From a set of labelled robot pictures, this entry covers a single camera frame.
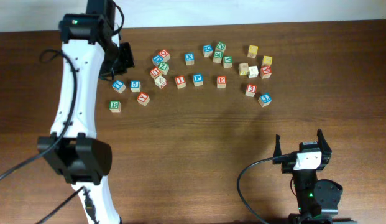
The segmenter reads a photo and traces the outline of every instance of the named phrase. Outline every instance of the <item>white wall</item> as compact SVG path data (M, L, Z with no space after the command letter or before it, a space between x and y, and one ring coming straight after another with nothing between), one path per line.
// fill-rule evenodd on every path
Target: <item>white wall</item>
M87 0L0 0L0 32L57 30ZM386 0L116 0L124 27L386 19Z

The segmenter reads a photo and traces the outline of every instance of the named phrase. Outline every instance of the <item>natural wood block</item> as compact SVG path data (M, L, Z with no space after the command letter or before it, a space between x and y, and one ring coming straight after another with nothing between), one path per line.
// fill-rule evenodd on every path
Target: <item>natural wood block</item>
M232 67L232 56L224 56L223 68L231 68L231 67Z
M258 46L250 45L248 49L248 57L256 58Z
M185 54L186 65L194 65L194 53Z
M222 42L219 42L215 49L215 51L220 51L222 53L224 53L225 50L226 50L226 44Z
M264 56L262 60L262 67L267 65L267 66L272 66L273 58L270 56Z
M215 53L213 54L213 62L214 63L221 63L222 62L222 56L223 56L222 52L215 51Z
M204 45L203 46L203 54L204 54L204 57L209 57L212 55L212 45Z
M248 63L241 63L239 66L238 66L238 73L240 75L248 75L249 73L249 66L248 66Z
M253 84L248 84L247 90L245 92L246 96L254 97L256 93L257 86Z
M262 78L270 78L272 75L272 68L270 66L263 66L260 68L260 77Z
M116 80L113 84L113 89L118 93L122 93L126 89L126 87L123 82Z
M131 91L134 93L140 92L140 81L139 80L131 80Z
M204 84L204 78L202 74L193 75L194 86L200 86Z
M225 88L227 85L227 77L218 76L216 83L217 83L218 88Z
M155 80L156 78L158 78L161 75L161 71L157 68L153 68L150 71L150 75Z
M110 110L113 113L121 112L121 102L118 100L111 100L110 101Z
M162 75L160 75L159 77L157 77L155 79L154 83L160 89L163 89L167 85L168 82L167 82L167 80Z
M169 65L167 63L161 62L158 64L158 69L161 71L162 74L166 75L169 71Z
M269 94L266 93L266 94L263 94L262 96L260 96L258 101L259 101L260 105L262 107L264 107L264 106L269 105L272 102L272 98L269 96Z
M159 56L162 57L162 62L167 62L170 59L170 54L165 49L160 51Z
M176 86L178 88L184 88L186 87L186 79L184 75L180 75L175 78Z
M160 55L156 55L154 58L153 58L153 64L155 66L158 66L159 63L162 62L162 57Z
M249 74L248 78L256 78L259 75L259 71L257 69L257 66L250 66L249 67Z
M141 93L138 97L137 97L137 102L140 103L141 105L143 106L146 106L150 101L150 97L146 94L146 93Z

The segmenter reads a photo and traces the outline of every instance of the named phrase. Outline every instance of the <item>table surface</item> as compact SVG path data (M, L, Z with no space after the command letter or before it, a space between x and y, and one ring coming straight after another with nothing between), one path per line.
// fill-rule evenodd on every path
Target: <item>table surface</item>
M339 218L386 223L386 21L254 24L241 26L124 29L136 67L118 79L138 79L150 96L119 94L100 81L96 97L98 139L113 149L109 185L126 223L231 223L255 221L241 202L236 179L250 163L271 157L275 135L284 153L316 140L321 128L333 157L319 179L344 186ZM204 58L202 46L227 44L232 68ZM258 45L257 58L247 58ZM46 48L60 49L58 32L0 34L0 173L37 153L57 111L62 61L40 64ZM151 58L171 55L168 85L155 86ZM184 53L195 53L186 66ZM273 57L269 79L238 75L238 64ZM204 85L194 87L192 75ZM187 77L178 90L174 77ZM215 77L227 76L217 89ZM248 83L269 93L262 108L244 95ZM120 114L110 112L120 100ZM266 219L297 213L291 175L271 162L251 169L241 189ZM0 223L33 223L73 193L43 159L0 183ZM86 223L72 200L49 223Z

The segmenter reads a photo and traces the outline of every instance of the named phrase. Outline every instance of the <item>toy block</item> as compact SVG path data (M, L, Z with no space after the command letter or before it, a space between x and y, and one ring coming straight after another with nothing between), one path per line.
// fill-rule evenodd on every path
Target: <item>toy block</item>
M272 68L270 66L263 66L260 68L260 77L262 78L270 78L272 75Z
M253 84L248 84L245 95L250 96L250 97L254 97L255 93L256 93L256 89L257 89L257 86L255 86Z
M150 97L143 92L137 97L137 102L143 106L146 106L149 103L149 101L150 101Z
M110 110L113 113L121 112L121 102L117 101L117 100L111 100L110 101Z
M193 83L194 83L194 86L203 85L204 84L204 78L203 78L202 74L193 75Z
M270 56L266 56L265 55L263 57L263 60L262 60L262 67L265 66L265 65L271 67L272 66L272 62L273 62L273 58L270 57Z
M215 51L220 51L222 53L224 53L225 50L226 50L226 44L222 42L219 42L215 49Z
M140 81L138 80L132 80L131 81L131 91L134 92L134 93L138 93L140 92Z
M162 57L162 62L167 62L170 59L170 54L165 49L160 51L159 56Z
M212 55L212 46L211 45L204 45L203 46L203 54L204 57L209 57Z
M157 69L157 68L153 68L150 71L150 75L155 80L156 78L158 78L161 75L161 71L159 69Z
M232 56L224 56L223 68L231 68L231 67L232 67Z
M215 53L213 54L213 62L214 63L221 63L222 62L222 56L223 56L222 52L215 51Z
M218 76L217 82L218 88L225 88L227 84L227 77L225 76Z
M259 71L257 69L257 66L250 66L249 67L249 74L248 78L256 78L259 75Z
M158 64L158 69L161 71L162 74L166 75L169 71L169 65L167 63L161 62Z
M248 49L248 57L256 58L258 46L250 45Z
M156 56L153 58L153 64L154 64L155 66L158 66L158 64L161 63L161 62L162 62L162 57L161 57L161 56L156 55Z
M194 65L194 53L185 54L186 65Z
M184 88L186 87L186 79L184 75L180 75L179 77L175 78L176 86L178 88Z
M126 87L123 82L116 80L113 84L113 89L118 93L122 93L126 89Z
M238 66L238 73L240 75L248 75L249 73L248 63L241 63L240 66Z
M259 103L262 107L269 105L272 102L272 98L269 96L269 94L264 94L259 97Z
M162 75L160 75L158 78L155 79L154 83L160 89L163 89L167 85L168 82Z

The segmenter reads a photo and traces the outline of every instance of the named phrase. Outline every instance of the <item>green block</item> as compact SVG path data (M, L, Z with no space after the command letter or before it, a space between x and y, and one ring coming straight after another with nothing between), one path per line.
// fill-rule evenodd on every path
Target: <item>green block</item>
M224 50L226 48L226 44L225 43L222 43L222 42L219 42L216 46L216 48L219 48L221 50Z
M214 58L220 58L220 59L222 59L222 56L223 56L223 53L222 53L222 52L215 52L215 54L213 54L213 57L214 57Z
M161 62L159 65L158 65L158 68L161 69L161 70L166 70L168 68L168 64L167 63L163 63Z
M119 109L120 104L121 103L119 101L112 100L110 101L110 109Z
M232 63L232 57L231 56L224 56L223 62L224 63Z

